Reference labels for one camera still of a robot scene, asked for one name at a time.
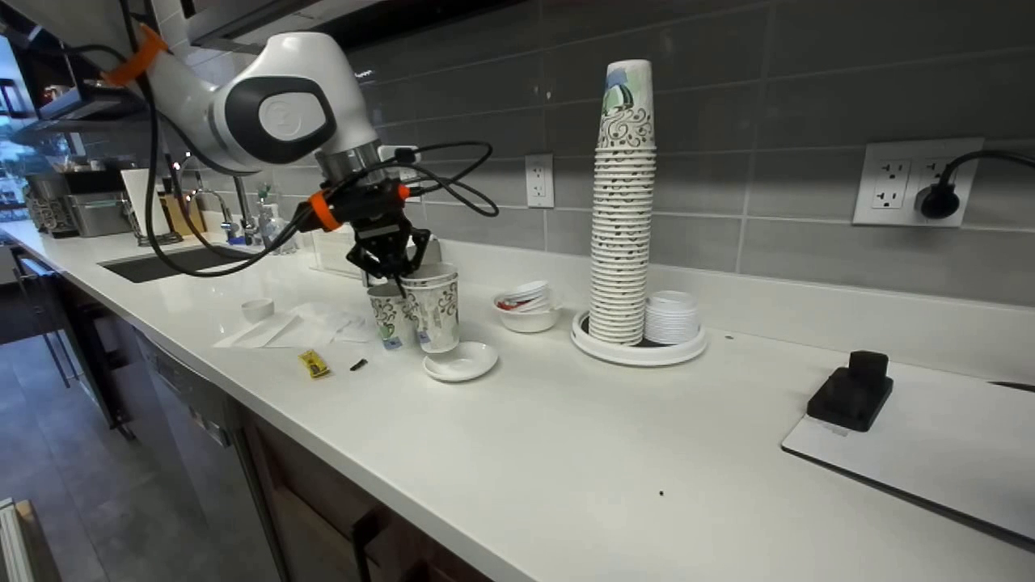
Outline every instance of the sink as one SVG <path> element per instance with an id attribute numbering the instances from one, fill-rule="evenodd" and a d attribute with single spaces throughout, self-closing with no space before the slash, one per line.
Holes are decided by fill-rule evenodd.
<path id="1" fill-rule="evenodd" d="M 209 249 L 187 249 L 187 252 L 165 252 L 176 266 L 181 269 L 213 269 L 213 266 L 226 266 L 236 257 L 247 257 L 250 252 L 236 252 L 226 245 L 216 245 L 216 252 Z M 121 257 L 121 263 L 99 263 L 105 271 L 126 279 L 126 282 L 154 282 L 154 279 L 171 279 L 181 276 L 171 266 L 165 266 L 158 255 L 143 255 L 143 257 Z"/>

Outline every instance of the electrical outlet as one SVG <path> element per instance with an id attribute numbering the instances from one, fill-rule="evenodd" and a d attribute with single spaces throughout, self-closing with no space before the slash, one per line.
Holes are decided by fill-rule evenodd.
<path id="1" fill-rule="evenodd" d="M 982 147 L 979 138 L 870 142 L 853 224 L 961 225 L 975 160 L 967 160 L 952 175 L 961 196 L 956 212 L 929 218 L 916 209 L 916 195 L 935 183 L 952 159 L 975 147 Z"/>
<path id="2" fill-rule="evenodd" d="M 526 207 L 552 207 L 552 155 L 523 159 Z"/>

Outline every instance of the white countertop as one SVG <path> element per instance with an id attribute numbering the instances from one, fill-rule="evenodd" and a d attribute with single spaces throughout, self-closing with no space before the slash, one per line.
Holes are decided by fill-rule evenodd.
<path id="1" fill-rule="evenodd" d="M 346 276 L 271 255 L 128 285 L 96 266 L 143 255 L 128 235 L 0 229 L 490 578 L 1035 578 L 1028 548 L 779 451 L 845 353 L 712 328 L 697 362 L 619 367 L 577 353 L 566 320 L 495 326 L 498 287 L 463 279 L 463 336 L 501 353 L 487 379 L 436 384 L 367 338 L 324 349 L 333 376 L 309 380 L 296 349 L 213 342 L 254 287 L 366 313 Z"/>

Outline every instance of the black device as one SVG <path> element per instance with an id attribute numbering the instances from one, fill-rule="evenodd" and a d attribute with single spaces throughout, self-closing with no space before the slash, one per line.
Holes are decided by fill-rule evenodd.
<path id="1" fill-rule="evenodd" d="M 807 416 L 866 434 L 892 395 L 884 353 L 852 353 L 846 367 L 839 367 L 807 399 Z"/>

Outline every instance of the robotic arm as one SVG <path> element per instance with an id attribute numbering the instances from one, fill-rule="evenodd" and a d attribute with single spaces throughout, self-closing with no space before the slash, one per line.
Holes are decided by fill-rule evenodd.
<path id="1" fill-rule="evenodd" d="M 14 6 L 69 45 L 128 51 L 117 0 L 76 0 L 74 20 L 63 0 L 14 0 Z M 302 204 L 296 229 L 352 224 L 349 257 L 367 276 L 399 279 L 421 266 L 428 233 L 401 212 L 406 189 L 380 171 L 378 131 L 349 58 L 330 36 L 271 36 L 224 88 L 200 82 L 171 51 L 158 51 L 145 73 L 151 107 L 220 171 L 290 166 L 317 152 L 324 187 Z"/>

